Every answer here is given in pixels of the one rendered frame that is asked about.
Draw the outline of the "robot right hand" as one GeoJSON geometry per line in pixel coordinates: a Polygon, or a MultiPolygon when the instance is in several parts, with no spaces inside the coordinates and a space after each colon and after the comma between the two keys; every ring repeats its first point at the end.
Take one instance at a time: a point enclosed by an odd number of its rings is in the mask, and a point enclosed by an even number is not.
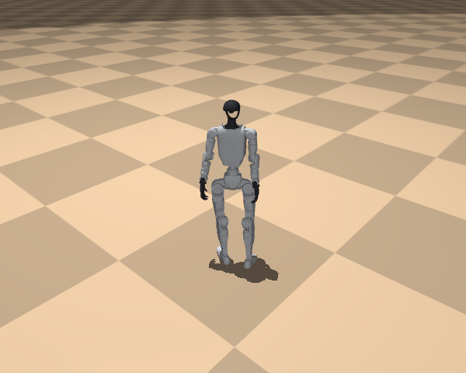
{"type": "Polygon", "coordinates": [[[257,186],[257,182],[256,182],[256,181],[253,181],[253,182],[252,182],[252,188],[255,189],[255,196],[256,196],[256,197],[254,198],[254,200],[252,201],[252,204],[254,204],[254,203],[257,201],[258,195],[259,195],[259,185],[257,186]]]}

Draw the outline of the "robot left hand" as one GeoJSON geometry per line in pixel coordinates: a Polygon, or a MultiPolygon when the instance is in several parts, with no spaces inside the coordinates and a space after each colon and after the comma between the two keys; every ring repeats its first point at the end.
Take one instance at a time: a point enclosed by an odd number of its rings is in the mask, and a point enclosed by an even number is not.
{"type": "Polygon", "coordinates": [[[206,184],[206,183],[207,183],[207,181],[205,182],[205,179],[202,177],[202,178],[200,179],[200,196],[201,196],[201,198],[202,198],[203,200],[207,200],[206,197],[208,197],[208,196],[206,196],[206,194],[204,193],[204,191],[207,192],[207,189],[205,188],[205,184],[206,184]]]}

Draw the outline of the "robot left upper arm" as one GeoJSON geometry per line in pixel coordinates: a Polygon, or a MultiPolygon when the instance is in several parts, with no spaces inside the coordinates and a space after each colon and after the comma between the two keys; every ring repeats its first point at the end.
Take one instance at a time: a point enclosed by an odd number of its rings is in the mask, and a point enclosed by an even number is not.
{"type": "Polygon", "coordinates": [[[207,132],[207,141],[206,141],[206,155],[205,159],[206,160],[212,160],[214,158],[214,144],[215,144],[215,138],[217,137],[217,129],[219,127],[212,127],[208,132],[207,132]]]}

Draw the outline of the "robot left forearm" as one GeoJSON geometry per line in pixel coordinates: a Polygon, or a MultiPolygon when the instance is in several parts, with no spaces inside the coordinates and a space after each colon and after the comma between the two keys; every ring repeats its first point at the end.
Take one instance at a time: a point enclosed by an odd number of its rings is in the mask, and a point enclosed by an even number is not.
{"type": "Polygon", "coordinates": [[[210,168],[210,162],[208,160],[205,160],[205,155],[206,151],[203,153],[203,161],[202,161],[202,168],[200,171],[200,179],[203,177],[205,179],[205,182],[207,181],[207,176],[209,173],[209,168],[210,168]]]}

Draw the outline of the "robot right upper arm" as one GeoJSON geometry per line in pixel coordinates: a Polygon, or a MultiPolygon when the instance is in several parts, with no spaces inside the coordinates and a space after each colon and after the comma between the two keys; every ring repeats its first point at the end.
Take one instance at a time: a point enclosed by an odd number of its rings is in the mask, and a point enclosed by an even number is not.
{"type": "Polygon", "coordinates": [[[248,148],[249,148],[249,157],[248,160],[250,162],[255,163],[255,157],[257,152],[257,132],[255,129],[252,128],[245,128],[245,136],[249,140],[248,141],[248,148]]]}

